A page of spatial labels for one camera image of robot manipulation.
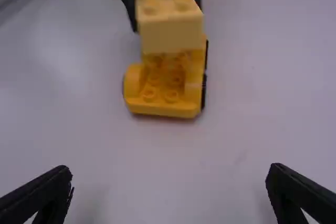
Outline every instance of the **yellow lego duplo block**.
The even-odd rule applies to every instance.
[[[136,0],[144,54],[176,53],[200,48],[203,13],[194,0]]]
[[[133,113],[194,118],[201,112],[206,40],[201,49],[142,55],[129,66],[124,99]]]

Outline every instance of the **plastic toy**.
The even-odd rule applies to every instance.
[[[137,0],[142,63],[124,76],[133,113],[193,118],[204,107],[207,40],[194,0]]]

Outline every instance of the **white surface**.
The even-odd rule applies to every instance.
[[[0,195],[66,164],[66,223],[276,223],[282,162],[336,191],[334,0],[203,0],[206,110],[135,118],[119,0],[18,1],[0,27]]]

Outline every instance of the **lego duplo brick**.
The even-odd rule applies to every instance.
[[[198,49],[203,41],[203,13],[194,0],[137,0],[144,54]]]

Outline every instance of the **yellow toy vehicle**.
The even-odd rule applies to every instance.
[[[194,118],[205,104],[207,39],[195,0],[136,0],[142,63],[129,66],[123,96],[133,113]]]

